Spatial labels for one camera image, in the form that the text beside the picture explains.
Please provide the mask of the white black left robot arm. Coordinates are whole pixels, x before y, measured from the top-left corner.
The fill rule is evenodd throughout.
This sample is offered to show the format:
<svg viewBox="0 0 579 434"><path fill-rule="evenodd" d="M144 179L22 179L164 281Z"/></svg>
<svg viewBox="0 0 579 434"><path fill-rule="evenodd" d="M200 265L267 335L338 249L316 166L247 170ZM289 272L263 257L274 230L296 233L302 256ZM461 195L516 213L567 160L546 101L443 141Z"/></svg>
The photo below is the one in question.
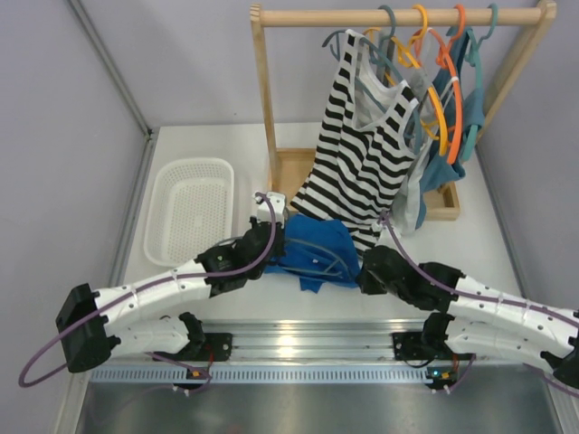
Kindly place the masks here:
<svg viewBox="0 0 579 434"><path fill-rule="evenodd" d="M87 372L132 354L182 362L208 352L202 323L194 314L168 313L243 288L282 256L284 219L252 217L250 222L239 240L214 246L153 278L115 288L73 288L55 320L68 371Z"/></svg>

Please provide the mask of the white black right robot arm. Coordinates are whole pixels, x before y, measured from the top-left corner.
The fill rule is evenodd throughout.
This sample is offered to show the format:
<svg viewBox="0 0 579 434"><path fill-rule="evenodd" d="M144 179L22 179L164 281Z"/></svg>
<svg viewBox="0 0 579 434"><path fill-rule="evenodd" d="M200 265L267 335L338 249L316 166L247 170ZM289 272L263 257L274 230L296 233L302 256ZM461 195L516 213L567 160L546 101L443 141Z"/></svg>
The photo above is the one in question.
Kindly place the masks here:
<svg viewBox="0 0 579 434"><path fill-rule="evenodd" d="M427 313L407 359L466 356L532 366L578 386L578 313L540 305L439 262L415 264L386 246L363 256L357 277L370 296L391 294Z"/></svg>

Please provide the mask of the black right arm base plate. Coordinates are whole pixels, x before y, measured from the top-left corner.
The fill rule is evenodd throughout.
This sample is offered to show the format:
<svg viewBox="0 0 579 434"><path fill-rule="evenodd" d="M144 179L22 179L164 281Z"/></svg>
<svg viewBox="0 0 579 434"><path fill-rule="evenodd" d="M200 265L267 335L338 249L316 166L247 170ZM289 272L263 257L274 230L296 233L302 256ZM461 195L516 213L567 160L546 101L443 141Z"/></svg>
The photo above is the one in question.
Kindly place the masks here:
<svg viewBox="0 0 579 434"><path fill-rule="evenodd" d="M432 343L422 332L407 331L392 334L394 359L412 368L423 368L435 361L451 361L453 353L444 344Z"/></svg>

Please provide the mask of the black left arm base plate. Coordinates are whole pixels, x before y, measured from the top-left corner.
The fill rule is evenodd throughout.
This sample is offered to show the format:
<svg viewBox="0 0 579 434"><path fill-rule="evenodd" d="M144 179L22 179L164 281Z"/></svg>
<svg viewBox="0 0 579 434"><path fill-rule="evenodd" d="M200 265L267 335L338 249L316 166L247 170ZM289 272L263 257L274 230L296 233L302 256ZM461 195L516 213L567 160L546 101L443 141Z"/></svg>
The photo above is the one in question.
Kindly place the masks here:
<svg viewBox="0 0 579 434"><path fill-rule="evenodd" d="M233 335L229 333L207 333L203 342L187 344L176 354L155 352L155 355L178 362L226 362L233 348Z"/></svg>

